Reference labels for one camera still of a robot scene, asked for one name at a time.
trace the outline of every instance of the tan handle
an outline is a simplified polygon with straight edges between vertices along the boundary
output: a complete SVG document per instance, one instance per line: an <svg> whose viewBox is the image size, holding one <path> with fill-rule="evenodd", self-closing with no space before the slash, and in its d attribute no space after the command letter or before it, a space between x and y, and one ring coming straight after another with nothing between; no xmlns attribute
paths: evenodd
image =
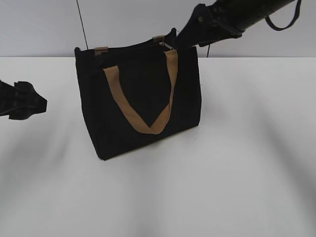
<svg viewBox="0 0 316 237"><path fill-rule="evenodd" d="M123 112L125 118L128 122L133 126L133 128L145 134L160 134L164 128L166 127L167 123L170 119L170 113L172 108L172 101L173 101L173 93L174 93L174 86L177 81L178 76L178 53L176 50L171 50L165 52L166 54L166 62L167 62L167 69L170 77L171 82L171 94L169 104L164 108L161 114L158 116L156 121L153 123L151 127L149 127L143 119L136 113L136 111L131 107L129 102L127 101L120 82L119 82L119 67L114 66L111 68L103 69L106 78L109 83L109 87L112 93L112 96L116 103L118 104L120 110Z"/></svg>

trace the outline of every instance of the gray wall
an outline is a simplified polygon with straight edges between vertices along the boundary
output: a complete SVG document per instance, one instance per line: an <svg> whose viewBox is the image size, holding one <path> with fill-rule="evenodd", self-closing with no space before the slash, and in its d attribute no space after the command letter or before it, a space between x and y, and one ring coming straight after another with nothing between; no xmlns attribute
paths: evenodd
<svg viewBox="0 0 316 237"><path fill-rule="evenodd" d="M200 0L79 0L90 48L126 46L181 30ZM206 1L207 5L215 2ZM293 17L295 3L272 16L279 26ZM265 21L242 38L212 45L219 57L315 57L316 1L303 0L301 18L284 32ZM1 0L0 56L73 56L85 48L76 0ZM206 55L207 48L199 48Z"/></svg>

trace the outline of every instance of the white table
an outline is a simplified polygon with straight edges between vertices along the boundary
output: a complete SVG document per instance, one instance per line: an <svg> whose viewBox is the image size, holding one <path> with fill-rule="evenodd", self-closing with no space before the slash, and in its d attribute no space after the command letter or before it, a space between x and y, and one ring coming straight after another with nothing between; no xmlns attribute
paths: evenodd
<svg viewBox="0 0 316 237"><path fill-rule="evenodd" d="M100 161L74 58L0 58L48 100L0 118L0 236L316 236L316 59L199 64L199 127Z"/></svg>

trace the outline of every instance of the metal zipper pull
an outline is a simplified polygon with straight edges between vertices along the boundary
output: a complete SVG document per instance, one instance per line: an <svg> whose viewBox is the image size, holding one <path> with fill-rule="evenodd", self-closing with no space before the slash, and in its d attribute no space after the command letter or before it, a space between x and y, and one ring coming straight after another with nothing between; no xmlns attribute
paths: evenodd
<svg viewBox="0 0 316 237"><path fill-rule="evenodd" d="M166 43L164 43L164 42L160 42L159 45L160 45L160 46L165 46L165 47L169 48L170 50L174 50L173 47L171 47L170 45L168 45L168 44L166 44Z"/></svg>

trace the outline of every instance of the cable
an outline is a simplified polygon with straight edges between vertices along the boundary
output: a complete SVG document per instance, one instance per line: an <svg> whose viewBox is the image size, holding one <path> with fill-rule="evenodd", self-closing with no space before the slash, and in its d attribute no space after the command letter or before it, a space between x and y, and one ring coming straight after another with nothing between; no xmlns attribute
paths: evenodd
<svg viewBox="0 0 316 237"><path fill-rule="evenodd" d="M208 49L207 49L207 57L209 56L209 48L211 47L211 45L208 45Z"/></svg>
<svg viewBox="0 0 316 237"><path fill-rule="evenodd" d="M298 0L297 4L296 4L296 8L295 8L294 18L287 27L284 27L284 28L277 27L275 24L273 24L270 17L266 18L266 22L275 31L284 31L284 30L292 27L294 25L294 23L297 21L297 19L300 17L301 4L302 4L302 0Z"/></svg>
<svg viewBox="0 0 316 237"><path fill-rule="evenodd" d="M80 11L78 0L76 0L76 2L77 2L78 11L79 11L79 16L80 16L83 35L84 35L85 45L87 46L87 50L88 50L89 48L88 48L88 43L87 43L87 37L85 36L85 31L84 31L84 27L83 27L83 21L82 21L82 17L81 17L81 11Z"/></svg>

